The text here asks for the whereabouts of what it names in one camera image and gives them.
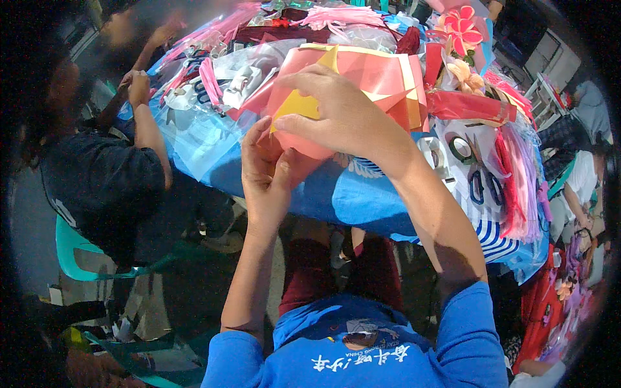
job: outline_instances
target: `black shirt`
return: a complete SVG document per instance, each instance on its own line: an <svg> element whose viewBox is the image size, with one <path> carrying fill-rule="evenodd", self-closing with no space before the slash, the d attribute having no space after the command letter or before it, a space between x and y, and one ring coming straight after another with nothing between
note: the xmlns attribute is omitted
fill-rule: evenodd
<svg viewBox="0 0 621 388"><path fill-rule="evenodd" d="M81 132L46 144L40 165L48 199L67 223L118 265L133 264L138 225L164 191L155 151Z"/></svg>

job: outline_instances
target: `red flower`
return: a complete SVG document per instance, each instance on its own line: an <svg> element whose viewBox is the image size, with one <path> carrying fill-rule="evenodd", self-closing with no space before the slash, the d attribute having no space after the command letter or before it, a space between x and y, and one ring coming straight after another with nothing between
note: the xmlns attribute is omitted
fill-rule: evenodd
<svg viewBox="0 0 621 388"><path fill-rule="evenodd" d="M470 20L474 16L474 8L463 6L459 11L452 9L438 18L435 30L444 31L453 37L453 49L461 56L483 41L483 35L474 27Z"/></svg>

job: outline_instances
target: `white shirt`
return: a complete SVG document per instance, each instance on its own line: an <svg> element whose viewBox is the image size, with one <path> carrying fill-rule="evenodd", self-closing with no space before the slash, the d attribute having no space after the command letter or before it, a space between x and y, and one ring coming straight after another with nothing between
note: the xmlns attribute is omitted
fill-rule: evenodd
<svg viewBox="0 0 621 388"><path fill-rule="evenodd" d="M549 368L543 376L531 376L528 373L518 373L509 388L552 388L565 374L565 364L558 361Z"/></svg>
<svg viewBox="0 0 621 388"><path fill-rule="evenodd" d="M602 92L592 81L586 81L578 85L576 93L579 102L578 106L571 110L571 114L582 122L591 144L595 144L598 132L601 132L602 139L611 141L610 117Z"/></svg>
<svg viewBox="0 0 621 388"><path fill-rule="evenodd" d="M595 172L592 153L588 151L579 151L576 154L574 169L571 170L565 184L569 184L571 189L576 193L580 205L584 205L591 200L593 190L595 190L595 186L597 185L597 174ZM565 196L561 196L561 201L563 201L563 204L567 208L567 214L571 214L569 221L576 219L576 215L573 214L569 208Z"/></svg>

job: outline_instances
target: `red pants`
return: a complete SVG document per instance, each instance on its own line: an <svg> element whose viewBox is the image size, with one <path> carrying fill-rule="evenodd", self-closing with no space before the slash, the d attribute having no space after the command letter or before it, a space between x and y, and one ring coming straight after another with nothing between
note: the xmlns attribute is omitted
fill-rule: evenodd
<svg viewBox="0 0 621 388"><path fill-rule="evenodd" d="M344 292L403 311L399 272L388 239L364 240L355 253ZM338 292L330 269L330 251L314 240L293 240L285 266L280 315Z"/></svg>

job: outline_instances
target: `green plastic chair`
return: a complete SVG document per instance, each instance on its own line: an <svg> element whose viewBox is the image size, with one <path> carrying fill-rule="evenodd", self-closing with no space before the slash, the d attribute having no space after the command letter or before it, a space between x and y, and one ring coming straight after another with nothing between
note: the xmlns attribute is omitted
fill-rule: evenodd
<svg viewBox="0 0 621 388"><path fill-rule="evenodd" d="M69 224L59 215L56 217L56 253L58 255L58 264L63 272L72 279L92 282L108 279L127 279L144 274L161 271L166 265L179 257L178 254L172 252L161 260L153 263L148 267L132 267L132 270L122 274L100 274L81 269L76 263L74 249L79 248L89 252L103 253L96 245L79 235L73 230ZM173 247L174 250L183 250L183 243L179 242Z"/></svg>
<svg viewBox="0 0 621 388"><path fill-rule="evenodd" d="M202 382L207 365L207 353L211 338L220 332L213 329L187 341L188 346L200 357L203 367L189 371L150 371L138 365L132 359L132 353L143 353L158 350L168 350L175 347L175 334L170 332L165 336L152 341L120 343L100 340L89 332L84 332L85 337L104 348L110 355L129 373L140 380L159 388L182 388L195 386Z"/></svg>

